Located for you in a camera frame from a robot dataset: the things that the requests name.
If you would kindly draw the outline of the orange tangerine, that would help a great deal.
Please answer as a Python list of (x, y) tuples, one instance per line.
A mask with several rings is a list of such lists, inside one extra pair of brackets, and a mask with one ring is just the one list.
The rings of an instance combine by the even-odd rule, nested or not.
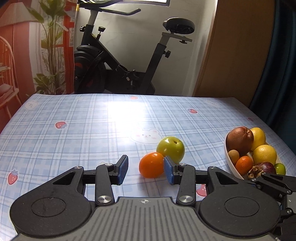
[(241, 176), (246, 175), (253, 167), (253, 160), (249, 156), (242, 156), (235, 164), (235, 168)]
[(144, 178), (157, 178), (164, 172), (164, 157), (157, 152), (148, 153), (141, 158), (138, 168)]

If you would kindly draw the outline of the dark teal curtain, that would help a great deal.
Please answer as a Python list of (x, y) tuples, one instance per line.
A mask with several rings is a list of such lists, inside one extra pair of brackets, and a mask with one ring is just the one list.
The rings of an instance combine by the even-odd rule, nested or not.
[(249, 108), (281, 138), (295, 137), (295, 9), (275, 1), (266, 63)]

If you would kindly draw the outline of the purple mangosteen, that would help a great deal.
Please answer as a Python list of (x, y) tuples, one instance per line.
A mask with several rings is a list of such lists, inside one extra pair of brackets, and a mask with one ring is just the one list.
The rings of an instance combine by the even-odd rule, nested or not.
[(262, 162), (258, 165), (253, 166), (247, 173), (248, 179), (258, 178), (262, 173), (276, 174), (274, 165), (270, 162)]

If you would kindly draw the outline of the small tan longan fruit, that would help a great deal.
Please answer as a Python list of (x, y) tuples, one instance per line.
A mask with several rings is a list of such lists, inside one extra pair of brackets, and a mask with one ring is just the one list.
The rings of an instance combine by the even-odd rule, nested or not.
[(228, 156), (229, 156), (233, 165), (236, 165), (237, 161), (240, 158), (239, 152), (237, 150), (230, 150), (228, 152)]

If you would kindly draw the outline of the red plant wall poster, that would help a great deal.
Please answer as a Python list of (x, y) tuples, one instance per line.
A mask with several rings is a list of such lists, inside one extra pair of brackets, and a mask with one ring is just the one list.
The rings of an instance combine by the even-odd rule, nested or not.
[(76, 1), (1, 1), (1, 129), (33, 94), (74, 91)]

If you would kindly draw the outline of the blue plaid tablecloth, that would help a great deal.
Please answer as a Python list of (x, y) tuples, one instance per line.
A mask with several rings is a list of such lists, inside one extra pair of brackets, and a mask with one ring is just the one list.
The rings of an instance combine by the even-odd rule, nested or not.
[(176, 197), (177, 186), (165, 176), (140, 175), (140, 159), (173, 136), (185, 146), (183, 163), (228, 171), (224, 140), (238, 126), (261, 128), (287, 174), (295, 175), (295, 154), (235, 98), (35, 94), (1, 129), (1, 240), (16, 234), (9, 216), (13, 201), (75, 166), (91, 170), (127, 155), (128, 172), (113, 187), (115, 197)]

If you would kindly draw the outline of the brown wooden door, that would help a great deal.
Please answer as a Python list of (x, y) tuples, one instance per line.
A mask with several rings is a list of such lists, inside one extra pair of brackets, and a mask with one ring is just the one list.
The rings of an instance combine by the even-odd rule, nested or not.
[(218, 1), (193, 96), (250, 104), (267, 59), (274, 12), (274, 1)]

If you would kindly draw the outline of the brown red apple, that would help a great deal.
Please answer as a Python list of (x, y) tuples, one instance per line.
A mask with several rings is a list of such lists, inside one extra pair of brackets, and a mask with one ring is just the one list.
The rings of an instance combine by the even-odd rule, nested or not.
[(226, 148), (228, 151), (236, 150), (240, 156), (244, 156), (251, 150), (253, 141), (252, 131), (245, 126), (240, 126), (228, 133)]

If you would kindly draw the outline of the large yellow lemon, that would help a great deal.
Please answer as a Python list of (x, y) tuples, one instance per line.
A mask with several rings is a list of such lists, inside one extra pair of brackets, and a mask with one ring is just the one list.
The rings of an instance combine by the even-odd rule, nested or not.
[(252, 158), (255, 165), (263, 162), (270, 162), (275, 165), (277, 153), (274, 147), (270, 145), (260, 145), (253, 151)]

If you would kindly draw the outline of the green apple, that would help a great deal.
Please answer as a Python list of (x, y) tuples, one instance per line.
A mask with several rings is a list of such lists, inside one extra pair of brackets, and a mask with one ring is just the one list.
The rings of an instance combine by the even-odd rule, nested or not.
[(158, 143), (156, 152), (170, 157), (174, 163), (179, 164), (185, 155), (185, 146), (177, 137), (169, 136)]
[(286, 169), (285, 169), (284, 164), (276, 163), (274, 165), (274, 168), (275, 168), (276, 174), (278, 174), (278, 175), (285, 175), (286, 174)]

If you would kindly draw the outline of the black exercise bike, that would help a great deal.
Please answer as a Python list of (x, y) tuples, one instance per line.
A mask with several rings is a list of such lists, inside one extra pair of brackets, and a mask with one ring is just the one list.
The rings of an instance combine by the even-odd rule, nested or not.
[(88, 23), (80, 27), (83, 33), (81, 44), (74, 51), (74, 93), (120, 93), (153, 95), (155, 88), (152, 78), (162, 57), (168, 58), (170, 51), (166, 49), (171, 38), (182, 44), (191, 42), (187, 35), (194, 33), (195, 25), (191, 20), (172, 17), (163, 22), (165, 32), (156, 45), (146, 72), (129, 71), (100, 42), (105, 27), (99, 27), (99, 34), (93, 35), (93, 28), (98, 13), (109, 13), (132, 16), (141, 11), (140, 8), (130, 12), (109, 9), (116, 1), (78, 1), (77, 7), (90, 10)]

